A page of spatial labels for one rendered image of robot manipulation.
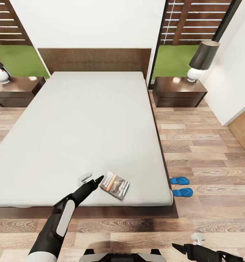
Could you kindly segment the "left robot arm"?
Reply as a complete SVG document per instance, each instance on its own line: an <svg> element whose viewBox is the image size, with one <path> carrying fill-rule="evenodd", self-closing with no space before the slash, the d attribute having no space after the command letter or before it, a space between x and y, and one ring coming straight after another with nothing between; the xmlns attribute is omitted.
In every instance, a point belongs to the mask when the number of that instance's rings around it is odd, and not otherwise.
<svg viewBox="0 0 245 262"><path fill-rule="evenodd" d="M75 208L98 188L104 178L102 175L95 181L92 179L86 182L91 176L92 172L87 172L77 178L80 188L53 205L52 215L38 234L24 262L57 262Z"/></svg>

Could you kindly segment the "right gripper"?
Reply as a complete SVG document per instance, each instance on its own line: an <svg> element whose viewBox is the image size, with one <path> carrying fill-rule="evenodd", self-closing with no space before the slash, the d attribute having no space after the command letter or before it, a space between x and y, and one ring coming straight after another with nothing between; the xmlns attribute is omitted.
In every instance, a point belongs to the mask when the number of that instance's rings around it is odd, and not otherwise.
<svg viewBox="0 0 245 262"><path fill-rule="evenodd" d="M208 259L208 252L209 248L200 246L200 245L193 245L193 244L184 244L178 245L172 243L172 246L183 253L184 255L187 253L187 257L191 261L197 262L209 262Z"/></svg>

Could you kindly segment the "sandal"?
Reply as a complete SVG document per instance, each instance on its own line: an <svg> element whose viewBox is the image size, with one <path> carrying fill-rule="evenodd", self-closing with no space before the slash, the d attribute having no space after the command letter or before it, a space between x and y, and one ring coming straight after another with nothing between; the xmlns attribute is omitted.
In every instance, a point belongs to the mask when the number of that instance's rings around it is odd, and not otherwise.
<svg viewBox="0 0 245 262"><path fill-rule="evenodd" d="M186 177L170 178L171 184L188 185L190 182Z"/></svg>
<svg viewBox="0 0 245 262"><path fill-rule="evenodd" d="M182 188L180 190L173 190L173 195L177 197L191 197L193 190L191 188Z"/></svg>

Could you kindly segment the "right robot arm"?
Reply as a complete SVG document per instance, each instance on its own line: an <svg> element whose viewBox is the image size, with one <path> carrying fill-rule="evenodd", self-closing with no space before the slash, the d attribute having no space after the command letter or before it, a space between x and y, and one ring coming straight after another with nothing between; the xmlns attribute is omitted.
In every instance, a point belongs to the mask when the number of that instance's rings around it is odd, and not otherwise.
<svg viewBox="0 0 245 262"><path fill-rule="evenodd" d="M202 233L193 233L191 235L193 244L178 245L172 243L172 246L183 253L187 253L187 257L191 261L197 262L245 262L239 255L227 253L224 251L213 251L209 248L203 247L205 236Z"/></svg>

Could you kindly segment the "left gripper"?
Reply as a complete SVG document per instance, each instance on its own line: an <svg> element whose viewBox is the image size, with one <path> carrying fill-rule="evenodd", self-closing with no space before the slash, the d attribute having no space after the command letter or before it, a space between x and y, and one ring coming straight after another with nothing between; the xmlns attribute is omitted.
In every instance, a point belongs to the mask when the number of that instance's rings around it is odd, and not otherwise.
<svg viewBox="0 0 245 262"><path fill-rule="evenodd" d="M102 179L104 178L104 175L97 178L95 181L94 179L90 180L86 184L82 185L78 191L80 191L83 194L84 200L94 191L98 188L99 184L102 182Z"/></svg>

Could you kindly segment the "hardback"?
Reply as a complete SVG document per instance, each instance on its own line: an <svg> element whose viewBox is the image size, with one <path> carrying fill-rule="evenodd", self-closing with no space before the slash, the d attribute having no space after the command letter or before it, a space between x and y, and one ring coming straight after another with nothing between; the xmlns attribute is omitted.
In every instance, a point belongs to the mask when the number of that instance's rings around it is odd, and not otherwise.
<svg viewBox="0 0 245 262"><path fill-rule="evenodd" d="M104 180L102 180L100 187L116 198L122 200L129 184L128 181L108 171Z"/></svg>

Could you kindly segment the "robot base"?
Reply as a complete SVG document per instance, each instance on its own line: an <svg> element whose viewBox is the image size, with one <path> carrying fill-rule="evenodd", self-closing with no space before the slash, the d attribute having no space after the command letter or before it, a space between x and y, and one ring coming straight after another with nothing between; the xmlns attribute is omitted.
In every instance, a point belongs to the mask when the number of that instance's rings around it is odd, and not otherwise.
<svg viewBox="0 0 245 262"><path fill-rule="evenodd" d="M166 262L159 249L151 249L146 253L100 253L94 254L94 249L86 249L79 262Z"/></svg>

